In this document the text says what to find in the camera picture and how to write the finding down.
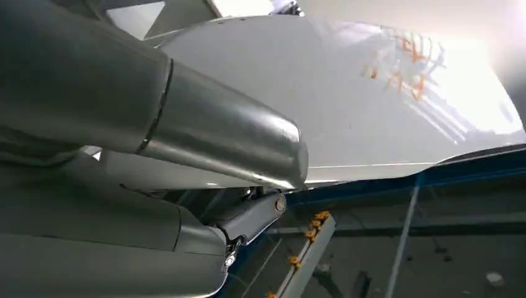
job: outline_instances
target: silver metal panel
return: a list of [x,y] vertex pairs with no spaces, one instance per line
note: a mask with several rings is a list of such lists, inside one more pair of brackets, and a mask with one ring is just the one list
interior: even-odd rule
[[[512,89],[476,40],[272,16],[195,26],[163,50],[292,119],[309,148],[307,183],[406,176],[454,156],[526,143]],[[172,169],[196,185],[216,183],[213,173],[187,170]],[[222,187],[239,183],[216,177]],[[175,179],[169,185],[180,187]]]
[[314,243],[307,240],[301,253],[298,255],[301,260],[301,267],[298,270],[290,269],[278,290],[278,297],[299,298],[301,296],[325,248],[332,238],[335,227],[336,222],[333,217],[329,217],[321,226]]
[[140,155],[256,184],[303,187],[308,152],[292,121],[176,61],[168,86],[162,116]]

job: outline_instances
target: orange clip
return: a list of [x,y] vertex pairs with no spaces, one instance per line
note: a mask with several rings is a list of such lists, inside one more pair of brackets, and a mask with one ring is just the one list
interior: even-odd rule
[[300,258],[298,258],[297,256],[291,256],[289,259],[288,259],[288,262],[294,266],[294,269],[298,270],[300,267],[301,267],[301,263],[300,263]]
[[321,222],[319,220],[312,220],[311,221],[311,226],[317,230],[319,230],[319,228],[321,228]]
[[329,218],[330,215],[331,214],[329,213],[329,211],[323,211],[323,212],[316,214],[315,217],[318,220],[326,220]]
[[316,230],[310,230],[310,231],[305,232],[305,237],[310,242],[314,242],[314,240],[316,240]]

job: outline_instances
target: light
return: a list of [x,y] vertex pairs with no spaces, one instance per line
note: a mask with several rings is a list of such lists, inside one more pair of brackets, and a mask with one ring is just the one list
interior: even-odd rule
[[96,160],[100,160],[100,154],[102,153],[102,151],[99,151],[95,154],[93,154],[93,158],[95,158]]
[[307,180],[305,183],[329,183],[329,182],[338,182],[338,180]]
[[259,180],[263,180],[265,182],[269,182],[269,183],[281,186],[282,188],[286,188],[286,189],[294,188],[294,186],[292,186],[292,184],[290,184],[289,182],[284,181],[284,180],[276,180],[276,179],[272,179],[272,178],[265,177],[265,176],[258,175],[258,174],[253,174],[252,177],[254,177],[256,179],[259,179]]

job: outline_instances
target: metal surface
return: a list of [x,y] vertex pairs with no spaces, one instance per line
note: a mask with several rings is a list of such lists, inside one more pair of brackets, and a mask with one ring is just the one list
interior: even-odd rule
[[166,88],[166,55],[50,1],[3,1],[0,35],[9,45],[0,49],[2,127],[44,144],[139,148]]
[[[414,37],[414,63],[402,36]],[[309,148],[307,183],[406,176],[454,156],[526,142],[513,102],[476,42],[272,16],[195,26],[163,50],[298,124]],[[397,67],[406,71],[400,91],[397,76],[391,79]],[[422,73],[417,100],[413,86]],[[188,173],[215,182],[204,171]],[[223,187],[239,183],[218,180]],[[178,187],[176,180],[170,185]]]
[[224,256],[0,234],[3,297],[209,297]]
[[411,200],[409,201],[408,213],[406,215],[406,220],[404,222],[404,228],[402,230],[402,235],[398,241],[398,247],[396,249],[396,255],[394,257],[393,268],[391,270],[391,276],[387,284],[387,290],[385,292],[385,298],[392,298],[393,293],[395,292],[396,280],[398,279],[398,271],[400,270],[400,264],[402,262],[402,257],[404,255],[404,250],[406,249],[406,243],[408,241],[409,228],[411,226],[412,216],[414,214],[414,207],[418,200],[418,192],[420,191],[421,181],[424,179],[424,175],[420,174],[416,179],[416,184],[414,186]]
[[335,226],[336,222],[333,217],[329,217],[316,234],[314,243],[311,243],[309,240],[306,241],[305,246],[298,255],[301,260],[301,267],[299,269],[290,268],[277,292],[279,298],[299,298],[301,296],[332,238]]
[[243,201],[217,217],[214,223],[225,231],[230,240],[242,236],[243,244],[248,245],[283,214],[285,208],[276,209],[278,201],[286,204],[283,194],[269,194],[260,199]]
[[2,297],[204,297],[225,281],[222,232],[120,187],[85,153],[0,174]]
[[[170,55],[170,45],[163,50]],[[174,63],[167,101],[142,155],[279,188],[302,187],[299,128],[260,102]]]

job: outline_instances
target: orange marking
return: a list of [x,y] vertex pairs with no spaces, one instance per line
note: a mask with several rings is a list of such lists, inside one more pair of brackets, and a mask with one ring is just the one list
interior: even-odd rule
[[412,62],[413,63],[415,63],[418,60],[426,59],[426,56],[422,55],[421,53],[418,54],[418,52],[416,51],[416,46],[415,46],[414,42],[412,43],[411,56],[412,56]]
[[391,86],[391,82],[393,81],[394,78],[398,80],[398,94],[401,94],[402,93],[402,83],[404,81],[404,78],[402,77],[402,72],[400,72],[400,70],[395,72],[387,81],[387,85]]
[[409,45],[411,44],[411,42],[407,38],[402,37],[402,36],[395,36],[394,38],[395,39],[400,39],[402,41],[402,48],[405,51],[408,51],[408,52],[411,51],[411,49],[409,48]]
[[416,50],[416,44],[413,40],[408,40],[407,38],[402,36],[395,36],[394,38],[402,41],[402,49],[404,49],[404,51],[411,52],[411,58],[413,63],[426,58],[426,56],[422,55],[422,53],[418,53],[418,51]]
[[412,86],[414,89],[411,91],[411,95],[416,101],[422,100],[422,94],[424,93],[424,81],[425,80],[426,80],[426,76],[424,74],[420,74],[420,81],[418,82],[416,86]]

